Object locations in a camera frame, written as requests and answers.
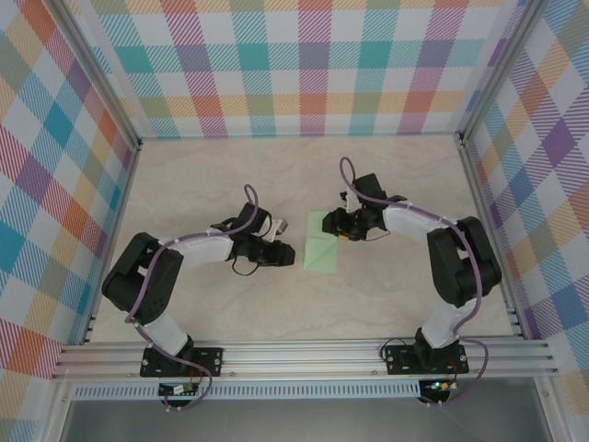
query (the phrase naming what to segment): green fabric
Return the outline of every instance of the green fabric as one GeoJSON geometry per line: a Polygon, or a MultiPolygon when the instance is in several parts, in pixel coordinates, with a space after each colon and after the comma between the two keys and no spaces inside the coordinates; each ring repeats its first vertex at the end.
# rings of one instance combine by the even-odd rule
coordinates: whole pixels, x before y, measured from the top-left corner
{"type": "Polygon", "coordinates": [[[311,212],[306,221],[303,269],[309,272],[338,271],[338,237],[323,233],[321,223],[329,212],[311,212]]]}

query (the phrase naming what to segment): vent grille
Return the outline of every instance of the vent grille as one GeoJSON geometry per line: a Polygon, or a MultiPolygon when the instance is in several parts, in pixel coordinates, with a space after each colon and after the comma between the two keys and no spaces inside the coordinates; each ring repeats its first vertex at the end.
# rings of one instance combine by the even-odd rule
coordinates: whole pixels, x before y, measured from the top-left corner
{"type": "MultiPolygon", "coordinates": [[[[140,401],[161,399],[158,383],[78,384],[74,401],[140,401]]],[[[207,400],[270,399],[371,399],[420,396],[418,380],[341,381],[215,381],[207,400]]]]}

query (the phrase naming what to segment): marble floor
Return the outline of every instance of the marble floor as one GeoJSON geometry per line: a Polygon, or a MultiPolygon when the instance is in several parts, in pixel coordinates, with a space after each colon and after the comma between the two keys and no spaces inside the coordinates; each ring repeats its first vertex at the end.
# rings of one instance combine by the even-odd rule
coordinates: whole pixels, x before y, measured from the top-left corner
{"type": "MultiPolygon", "coordinates": [[[[424,243],[394,234],[340,241],[337,273],[303,270],[307,214],[339,206],[342,155],[359,176],[376,173],[389,195],[453,218],[476,214],[450,135],[147,141],[114,259],[138,232],[172,238],[237,215],[248,182],[261,207],[288,221],[281,240],[294,247],[296,262],[250,277],[234,274],[228,262],[181,274],[168,308],[188,334],[197,340],[412,336],[443,302],[424,243]]],[[[103,298],[92,341],[137,341],[124,316],[103,298]]],[[[463,334],[510,333],[496,287],[463,334]]]]}

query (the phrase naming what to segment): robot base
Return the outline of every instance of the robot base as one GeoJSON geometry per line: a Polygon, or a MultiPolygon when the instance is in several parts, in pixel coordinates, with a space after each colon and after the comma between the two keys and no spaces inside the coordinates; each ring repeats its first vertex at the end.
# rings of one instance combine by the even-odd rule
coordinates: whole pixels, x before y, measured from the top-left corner
{"type": "MultiPolygon", "coordinates": [[[[192,348],[190,355],[182,354],[179,357],[205,367],[214,378],[221,376],[223,348],[192,348]]],[[[167,359],[154,348],[145,348],[139,376],[141,378],[189,378],[191,372],[192,369],[189,366],[167,359]]],[[[194,377],[199,378],[200,374],[195,373],[194,377]]]]}
{"type": "Polygon", "coordinates": [[[467,354],[464,345],[454,345],[445,360],[434,365],[431,369],[423,368],[415,353],[413,345],[387,345],[383,356],[387,361],[389,375],[462,375],[468,373],[467,354]]]}

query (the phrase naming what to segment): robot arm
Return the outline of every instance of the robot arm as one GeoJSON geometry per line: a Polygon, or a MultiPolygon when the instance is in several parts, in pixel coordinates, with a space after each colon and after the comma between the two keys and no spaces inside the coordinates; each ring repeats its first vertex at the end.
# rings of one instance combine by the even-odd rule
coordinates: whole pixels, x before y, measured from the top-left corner
{"type": "MultiPolygon", "coordinates": [[[[375,174],[353,181],[361,194],[379,200],[405,202],[402,196],[387,198],[375,174]]],[[[414,351],[425,370],[444,363],[458,345],[457,324],[476,305],[476,282],[468,257],[461,257],[463,244],[456,233],[442,220],[424,217],[406,207],[378,204],[359,199],[355,193],[343,192],[346,208],[329,213],[323,220],[323,231],[342,235],[352,241],[366,240],[372,228],[392,231],[419,242],[427,242],[430,252],[433,283],[445,305],[437,309],[415,335],[414,351]]],[[[480,221],[467,217],[452,223],[465,234],[473,249],[481,273],[483,296],[500,283],[502,275],[489,239],[480,221]]]]}
{"type": "MultiPolygon", "coordinates": [[[[190,336],[184,332],[167,311],[172,290],[180,270],[186,272],[208,262],[224,262],[244,256],[259,266],[286,266],[295,262],[295,251],[275,240],[287,228],[285,221],[272,220],[270,213],[259,208],[251,225],[229,236],[210,236],[243,226],[254,207],[246,204],[236,218],[212,226],[209,235],[178,242],[160,255],[151,274],[144,299],[134,314],[148,337],[171,355],[189,353],[190,336]]],[[[102,293],[118,309],[129,312],[144,282],[145,269],[155,252],[167,240],[147,233],[133,237],[102,285],[102,293]]]]}

